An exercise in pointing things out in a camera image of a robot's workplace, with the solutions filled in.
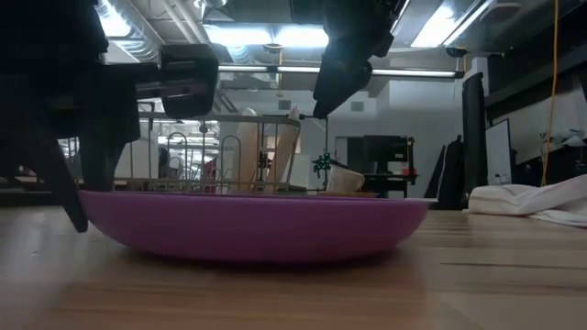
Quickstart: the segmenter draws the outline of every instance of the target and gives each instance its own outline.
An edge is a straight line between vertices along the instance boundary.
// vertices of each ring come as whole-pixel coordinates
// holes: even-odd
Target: wooden table
[[[433,212],[390,256],[323,268],[154,258],[59,208],[0,209],[0,329],[587,329],[587,232]]]

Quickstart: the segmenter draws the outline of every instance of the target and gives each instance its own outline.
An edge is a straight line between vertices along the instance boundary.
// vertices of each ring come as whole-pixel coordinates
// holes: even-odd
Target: ceiling light
[[[483,14],[483,12],[485,11],[485,9],[487,9],[487,7],[489,7],[492,3],[494,3],[495,0],[487,0],[484,3],[481,4],[481,6],[479,6],[479,8],[477,8],[477,10],[475,10],[474,13],[471,14],[471,16],[469,16],[469,18],[467,18],[467,20],[460,25],[459,28],[457,28],[454,32],[452,32],[452,34],[450,35],[450,37],[448,37],[445,41],[444,41],[444,45],[448,46],[451,43],[453,43],[458,37],[460,37],[460,35],[465,32],[465,30],[471,25],[473,24],[477,18],[479,18],[479,16],[481,14]]]
[[[217,27],[205,26],[210,41],[226,47],[265,45],[273,43],[265,27]]]
[[[106,11],[100,15],[100,22],[105,34],[108,37],[119,38],[128,36],[132,27],[118,14],[114,6],[107,0],[102,0],[100,4],[106,8]]]
[[[220,72],[269,72],[269,68],[262,65],[220,65],[218,70]],[[275,71],[277,73],[319,73],[320,68],[272,65],[271,72]],[[459,78],[461,74],[462,72],[457,71],[373,69],[371,75],[381,77]]]
[[[373,76],[382,77],[420,77],[420,78],[457,78],[455,71],[429,71],[429,70],[395,70],[373,69]]]
[[[320,26],[282,27],[274,42],[284,47],[324,48],[328,35]]]
[[[411,47],[433,48],[442,44],[455,29],[457,18],[452,9],[441,5],[428,19]]]
[[[149,119],[140,119],[139,122],[141,123],[148,123]],[[174,119],[153,119],[154,124],[181,124],[178,123],[177,120]]]
[[[277,72],[279,73],[319,73],[320,68],[317,67],[278,67]]]
[[[250,72],[264,73],[267,72],[266,66],[262,65],[219,65],[218,72]]]

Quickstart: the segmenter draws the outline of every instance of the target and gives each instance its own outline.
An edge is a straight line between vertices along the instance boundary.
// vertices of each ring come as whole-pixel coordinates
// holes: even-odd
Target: dish rack
[[[277,116],[207,115],[180,121],[152,112],[141,112],[139,116],[141,139],[127,144],[123,151],[116,167],[116,190],[227,194],[273,193],[291,188],[289,182],[301,127],[297,120]],[[242,126],[254,135],[241,136],[239,127]],[[292,146],[279,143],[284,130],[293,132]],[[60,143],[73,177],[83,182],[77,139]],[[283,176],[269,177],[272,166],[283,165],[277,164],[274,157],[278,148],[286,148],[288,153],[291,149],[291,154]],[[254,155],[257,155],[255,175],[241,177],[243,161],[250,165]],[[234,164],[238,164],[238,170],[233,169]]]

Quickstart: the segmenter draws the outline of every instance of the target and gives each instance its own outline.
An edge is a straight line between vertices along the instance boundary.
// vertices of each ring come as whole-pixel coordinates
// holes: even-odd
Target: white towel
[[[587,227],[587,175],[542,188],[519,184],[475,188],[469,197],[469,212]]]

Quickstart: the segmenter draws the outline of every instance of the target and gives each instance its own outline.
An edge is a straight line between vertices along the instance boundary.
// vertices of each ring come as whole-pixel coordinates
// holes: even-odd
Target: pink bowl
[[[318,262],[393,250],[427,203],[352,198],[81,192],[95,226],[114,240],[169,257]]]

